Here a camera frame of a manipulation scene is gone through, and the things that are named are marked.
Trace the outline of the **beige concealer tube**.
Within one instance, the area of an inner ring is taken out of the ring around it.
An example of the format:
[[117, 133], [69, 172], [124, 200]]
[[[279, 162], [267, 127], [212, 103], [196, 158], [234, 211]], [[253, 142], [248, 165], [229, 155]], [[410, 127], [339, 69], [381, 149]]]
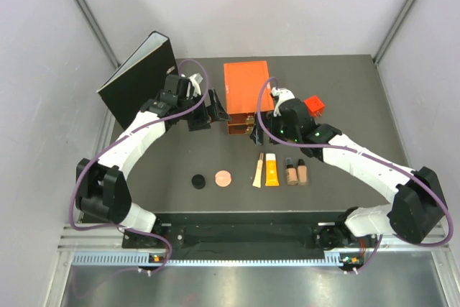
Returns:
[[259, 159], [257, 161], [256, 171], [254, 174], [254, 179], [252, 182], [252, 186], [256, 188], [262, 187], [262, 169], [264, 165], [264, 153], [261, 152], [259, 155]]

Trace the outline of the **orange drawer box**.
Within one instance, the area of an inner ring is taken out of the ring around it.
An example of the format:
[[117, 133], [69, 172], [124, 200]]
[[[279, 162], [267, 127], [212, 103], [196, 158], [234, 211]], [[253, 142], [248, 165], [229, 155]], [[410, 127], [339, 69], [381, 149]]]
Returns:
[[230, 135], [252, 133], [258, 95], [268, 78], [266, 60], [224, 64], [226, 112], [231, 117], [227, 127]]

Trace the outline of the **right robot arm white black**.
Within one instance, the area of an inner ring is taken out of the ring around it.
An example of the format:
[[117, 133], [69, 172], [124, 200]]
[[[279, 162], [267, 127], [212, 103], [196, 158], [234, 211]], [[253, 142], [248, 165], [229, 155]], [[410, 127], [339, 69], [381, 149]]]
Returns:
[[438, 175], [427, 167], [418, 170], [386, 160], [353, 142], [330, 124], [318, 124], [300, 99], [278, 96], [274, 111], [256, 113], [260, 132], [275, 144], [334, 166], [376, 190], [386, 200], [374, 207], [351, 207], [335, 229], [337, 241], [350, 247], [361, 237], [393, 234], [428, 247], [426, 237], [449, 215]]

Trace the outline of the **orange yellow cream tube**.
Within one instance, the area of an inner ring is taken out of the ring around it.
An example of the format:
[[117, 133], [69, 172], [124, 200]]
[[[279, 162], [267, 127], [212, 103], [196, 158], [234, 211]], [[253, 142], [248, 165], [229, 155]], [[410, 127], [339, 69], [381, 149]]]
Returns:
[[277, 159], [275, 153], [267, 153], [265, 155], [265, 185], [267, 187], [278, 187], [279, 180], [277, 174]]

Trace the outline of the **foundation bottle lighter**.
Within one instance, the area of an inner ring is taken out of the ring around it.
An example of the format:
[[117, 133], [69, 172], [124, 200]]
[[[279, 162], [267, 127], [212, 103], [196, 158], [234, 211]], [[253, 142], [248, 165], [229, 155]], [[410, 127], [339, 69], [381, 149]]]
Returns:
[[299, 185], [308, 185], [309, 184], [308, 167], [307, 167], [304, 159], [299, 159], [298, 160], [297, 175], [298, 175], [298, 184]]

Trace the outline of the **foundation bottle darker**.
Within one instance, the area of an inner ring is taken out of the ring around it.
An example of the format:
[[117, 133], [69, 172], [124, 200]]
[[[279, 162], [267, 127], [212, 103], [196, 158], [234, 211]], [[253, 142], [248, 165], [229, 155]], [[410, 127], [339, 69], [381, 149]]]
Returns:
[[293, 160], [291, 157], [287, 157], [285, 159], [285, 175], [288, 185], [298, 184], [297, 170], [294, 167]]

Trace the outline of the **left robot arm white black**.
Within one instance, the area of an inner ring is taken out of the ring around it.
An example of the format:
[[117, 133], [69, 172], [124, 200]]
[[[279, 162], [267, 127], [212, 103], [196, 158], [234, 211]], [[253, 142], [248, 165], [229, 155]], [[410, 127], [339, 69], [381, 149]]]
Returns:
[[164, 87], [140, 106], [115, 142], [93, 159], [78, 163], [73, 191], [76, 209], [105, 225], [138, 231], [139, 240], [148, 247], [162, 241], [157, 217], [133, 202], [127, 178], [147, 149], [180, 120], [187, 122], [191, 132], [230, 120], [216, 91], [201, 89], [202, 80], [198, 73], [168, 75]]

